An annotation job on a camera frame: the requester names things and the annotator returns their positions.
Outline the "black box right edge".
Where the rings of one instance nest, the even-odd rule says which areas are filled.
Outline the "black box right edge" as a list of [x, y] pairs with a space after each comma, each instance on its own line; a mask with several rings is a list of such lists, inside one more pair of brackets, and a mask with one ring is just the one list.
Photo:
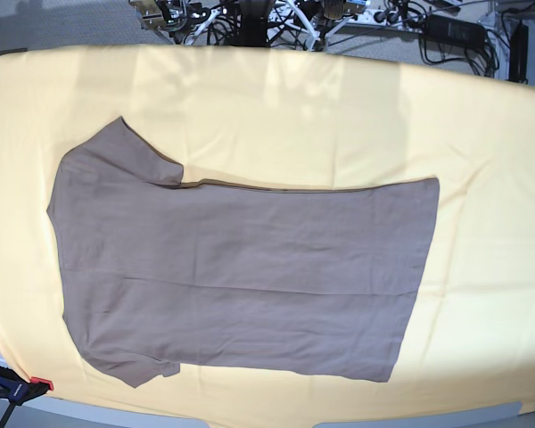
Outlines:
[[509, 81], [527, 82], [528, 40], [529, 28], [520, 21], [510, 37]]

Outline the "brown T-shirt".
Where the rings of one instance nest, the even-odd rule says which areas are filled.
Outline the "brown T-shirt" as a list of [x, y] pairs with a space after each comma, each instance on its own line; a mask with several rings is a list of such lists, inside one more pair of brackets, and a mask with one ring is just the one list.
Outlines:
[[439, 181], [315, 192], [183, 175], [122, 119], [62, 157], [47, 214], [81, 357], [131, 387], [184, 364], [387, 382]]

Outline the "black stand column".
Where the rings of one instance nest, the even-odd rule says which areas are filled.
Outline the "black stand column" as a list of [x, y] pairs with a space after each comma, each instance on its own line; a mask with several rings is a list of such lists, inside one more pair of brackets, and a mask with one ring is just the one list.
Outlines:
[[230, 45], [242, 47], [268, 46], [268, 15], [272, 4], [268, 0], [235, 1], [236, 24], [235, 34]]

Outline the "black power adapter brick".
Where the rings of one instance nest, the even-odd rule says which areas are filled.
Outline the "black power adapter brick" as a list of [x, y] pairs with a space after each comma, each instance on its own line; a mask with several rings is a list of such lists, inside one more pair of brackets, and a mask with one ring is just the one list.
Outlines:
[[486, 35], [480, 24], [434, 14], [427, 17], [422, 31], [427, 40], [468, 49], [482, 49]]

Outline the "yellow tablecloth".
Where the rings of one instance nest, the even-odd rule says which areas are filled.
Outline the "yellow tablecloth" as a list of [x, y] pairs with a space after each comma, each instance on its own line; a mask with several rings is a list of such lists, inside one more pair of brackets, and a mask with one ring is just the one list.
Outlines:
[[[204, 178], [353, 188], [436, 176], [440, 209], [387, 383], [189, 366], [133, 389], [62, 321], [45, 213], [61, 157], [116, 118]], [[535, 87], [278, 49], [79, 46], [0, 56], [0, 353], [54, 396], [311, 427], [535, 403]]]

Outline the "white power strip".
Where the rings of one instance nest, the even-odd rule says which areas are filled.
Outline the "white power strip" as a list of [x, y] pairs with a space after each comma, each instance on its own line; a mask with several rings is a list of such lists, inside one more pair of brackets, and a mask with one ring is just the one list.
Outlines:
[[[343, 15], [340, 20], [329, 20], [324, 16], [321, 3], [297, 3], [296, 7], [310, 20], [313, 27], [334, 27], [346, 25], [351, 27], [369, 28], [403, 28], [409, 26], [403, 22], [403, 16], [397, 9], [385, 10], [380, 5], [372, 8], [370, 2], [343, 4]], [[286, 18], [286, 23], [302, 27], [303, 22], [290, 5], [283, 1], [276, 1], [276, 5], [268, 15], [269, 22], [279, 22]]]

